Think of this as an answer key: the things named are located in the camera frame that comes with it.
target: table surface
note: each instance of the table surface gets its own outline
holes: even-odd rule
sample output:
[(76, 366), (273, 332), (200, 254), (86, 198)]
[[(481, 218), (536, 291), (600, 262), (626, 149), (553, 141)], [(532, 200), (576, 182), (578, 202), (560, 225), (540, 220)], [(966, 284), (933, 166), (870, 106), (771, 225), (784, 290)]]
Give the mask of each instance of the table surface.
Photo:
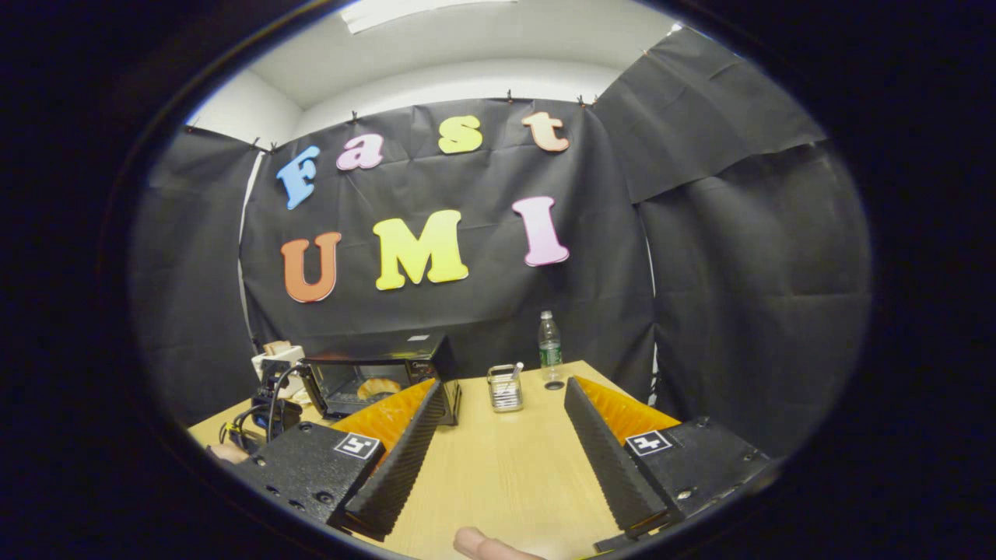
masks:
[[(562, 368), (564, 380), (580, 375), (625, 395), (585, 362)], [(520, 550), (561, 560), (592, 556), (595, 542), (621, 533), (564, 411), (565, 389), (546, 390), (539, 370), (523, 372), (525, 406), (496, 414), (484, 378), (460, 380), (460, 387), (459, 425), (436, 429), (394, 530), (383, 543), (358, 538), (415, 558), (465, 559), (453, 550), (453, 535), (471, 525)], [(189, 433), (201, 445), (216, 444), (221, 425), (248, 408), (248, 401), (236, 405)], [(302, 420), (332, 423), (311, 405)]]

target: ceiling light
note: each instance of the ceiling light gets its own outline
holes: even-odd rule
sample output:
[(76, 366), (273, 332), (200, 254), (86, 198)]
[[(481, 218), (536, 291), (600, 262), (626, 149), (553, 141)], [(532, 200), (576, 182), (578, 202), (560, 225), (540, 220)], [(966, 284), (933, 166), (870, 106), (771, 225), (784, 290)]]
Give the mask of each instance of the ceiling light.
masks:
[(344, 9), (342, 16), (346, 26), (350, 28), (350, 33), (356, 35), (364, 29), (419, 12), (462, 4), (496, 2), (518, 2), (518, 0), (360, 0)]

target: pink letter i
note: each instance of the pink letter i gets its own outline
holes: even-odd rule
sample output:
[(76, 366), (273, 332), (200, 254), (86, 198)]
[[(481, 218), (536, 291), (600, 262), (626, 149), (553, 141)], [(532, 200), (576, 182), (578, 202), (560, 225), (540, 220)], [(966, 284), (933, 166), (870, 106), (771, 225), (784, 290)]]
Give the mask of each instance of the pink letter i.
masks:
[(554, 199), (549, 196), (533, 196), (516, 200), (512, 209), (522, 215), (526, 224), (526, 240), (529, 242), (529, 253), (526, 264), (543, 266), (567, 260), (571, 256), (567, 247), (557, 240), (553, 219), (550, 218), (550, 207)]

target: white wall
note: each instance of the white wall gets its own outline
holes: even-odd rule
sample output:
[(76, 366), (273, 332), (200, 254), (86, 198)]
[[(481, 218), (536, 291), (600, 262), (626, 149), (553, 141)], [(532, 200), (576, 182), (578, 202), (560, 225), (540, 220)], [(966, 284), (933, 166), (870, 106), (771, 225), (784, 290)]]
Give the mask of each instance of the white wall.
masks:
[(541, 59), (501, 59), (424, 68), (369, 82), (320, 102), (301, 114), (292, 139), (372, 115), (412, 105), (464, 99), (504, 98), (590, 102), (620, 74), (602, 66)]
[(250, 70), (221, 87), (197, 109), (187, 124), (270, 148), (293, 140), (301, 108)]

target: metal mesh cup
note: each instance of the metal mesh cup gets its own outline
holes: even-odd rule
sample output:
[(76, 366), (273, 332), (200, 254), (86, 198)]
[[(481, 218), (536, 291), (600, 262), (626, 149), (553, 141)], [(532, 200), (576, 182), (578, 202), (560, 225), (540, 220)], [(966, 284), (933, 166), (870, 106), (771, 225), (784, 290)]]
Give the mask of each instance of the metal mesh cup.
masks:
[(494, 412), (510, 413), (522, 409), (522, 382), (519, 379), (521, 371), (522, 362), (514, 366), (495, 366), (488, 370), (488, 393), (491, 395), (491, 409)]

